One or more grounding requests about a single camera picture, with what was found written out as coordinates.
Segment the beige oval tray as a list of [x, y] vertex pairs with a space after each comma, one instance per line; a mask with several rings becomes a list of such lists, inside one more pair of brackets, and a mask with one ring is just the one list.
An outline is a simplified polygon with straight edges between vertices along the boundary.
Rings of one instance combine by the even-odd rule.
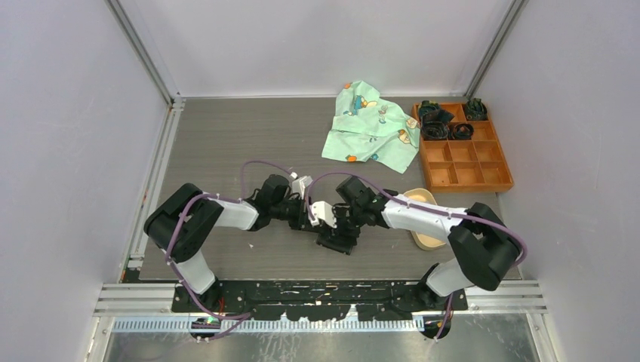
[[[427, 204], [437, 205], [437, 202], [430, 191], [427, 189], [411, 189], [404, 193], [404, 196], [414, 201], [419, 201]], [[436, 250], [445, 246], [444, 241], [440, 241], [437, 238], [430, 237], [428, 235], [411, 232], [416, 245], [422, 250]]]

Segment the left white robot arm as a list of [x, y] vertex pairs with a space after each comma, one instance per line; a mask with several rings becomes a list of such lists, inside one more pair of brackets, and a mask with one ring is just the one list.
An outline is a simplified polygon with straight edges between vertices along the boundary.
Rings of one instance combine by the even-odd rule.
[[170, 258], [180, 279], [191, 289], [190, 300], [202, 311], [220, 301], [218, 278], [201, 248], [215, 227], [255, 232], [274, 219], [302, 229], [308, 221], [302, 197], [310, 176], [293, 181], [272, 174], [251, 197], [241, 201], [207, 196], [192, 183], [182, 185], [145, 221], [143, 231]]

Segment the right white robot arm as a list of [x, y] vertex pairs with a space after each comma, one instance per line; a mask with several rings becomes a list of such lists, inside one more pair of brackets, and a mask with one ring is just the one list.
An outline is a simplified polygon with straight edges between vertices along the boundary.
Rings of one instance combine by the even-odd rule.
[[431, 310], [467, 287], [496, 290], [506, 273], [527, 255], [525, 242], [486, 204], [469, 208], [429, 204], [354, 174], [348, 174], [336, 192], [348, 207], [346, 222], [354, 229], [363, 225], [401, 229], [450, 246], [453, 259], [434, 264], [420, 281], [420, 302]]

